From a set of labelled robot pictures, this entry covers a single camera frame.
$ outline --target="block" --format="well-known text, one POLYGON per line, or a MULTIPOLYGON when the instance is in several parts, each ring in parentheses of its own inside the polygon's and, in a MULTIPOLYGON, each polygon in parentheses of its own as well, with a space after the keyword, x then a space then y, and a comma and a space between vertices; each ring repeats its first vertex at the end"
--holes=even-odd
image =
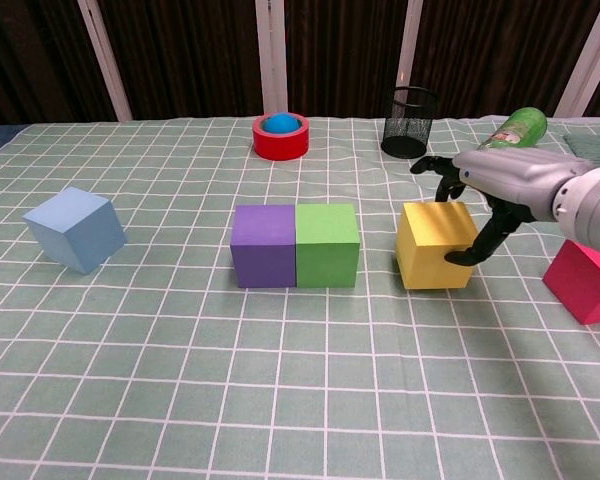
POLYGON ((406 289, 464 288, 473 267, 447 262, 478 235, 462 202, 405 203, 396 236, 396 259, 406 289))
POLYGON ((542 280, 578 322, 600 322, 600 252, 566 240, 542 280))
POLYGON ((295 287, 295 206, 238 205, 230 248, 240 288, 295 287))
POLYGON ((69 187, 23 216, 45 255, 91 273, 126 243, 111 202, 69 187))
POLYGON ((298 287, 354 287, 359 256, 360 236, 353 205, 296 206, 298 287))

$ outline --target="tape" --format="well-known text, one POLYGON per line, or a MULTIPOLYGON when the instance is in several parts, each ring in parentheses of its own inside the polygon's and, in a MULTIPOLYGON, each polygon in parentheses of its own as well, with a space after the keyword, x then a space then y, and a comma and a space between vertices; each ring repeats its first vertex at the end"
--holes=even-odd
POLYGON ((290 113, 299 122, 300 128, 291 133, 268 133, 262 129, 264 121, 271 115, 262 115, 253 122, 253 148, 267 160, 292 160, 309 150, 309 120, 302 115, 290 113))

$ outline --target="blue ball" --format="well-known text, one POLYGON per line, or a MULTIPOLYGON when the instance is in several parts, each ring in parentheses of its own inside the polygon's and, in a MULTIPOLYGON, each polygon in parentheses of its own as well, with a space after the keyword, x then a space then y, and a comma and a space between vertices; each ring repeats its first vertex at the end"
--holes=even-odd
POLYGON ((276 113, 265 120, 262 129, 267 133, 291 133, 300 128, 300 121, 288 113, 276 113))

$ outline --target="robotic hand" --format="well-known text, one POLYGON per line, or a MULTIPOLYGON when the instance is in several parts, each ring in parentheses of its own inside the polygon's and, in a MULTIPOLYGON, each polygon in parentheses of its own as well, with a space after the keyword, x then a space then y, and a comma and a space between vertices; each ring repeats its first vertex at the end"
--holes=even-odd
POLYGON ((469 185, 493 215, 465 251, 445 259, 456 265, 483 262, 522 222, 558 222, 565 237, 600 252, 600 167, 588 160, 538 148, 467 151, 454 158, 423 157, 411 173, 442 175, 436 202, 458 198, 469 185))

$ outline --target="purple cube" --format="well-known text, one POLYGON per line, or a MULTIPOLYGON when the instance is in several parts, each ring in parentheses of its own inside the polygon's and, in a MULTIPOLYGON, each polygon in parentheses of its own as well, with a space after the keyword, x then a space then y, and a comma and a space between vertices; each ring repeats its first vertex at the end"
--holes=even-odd
POLYGON ((238 205, 231 256, 240 288, 296 286, 295 205, 238 205))

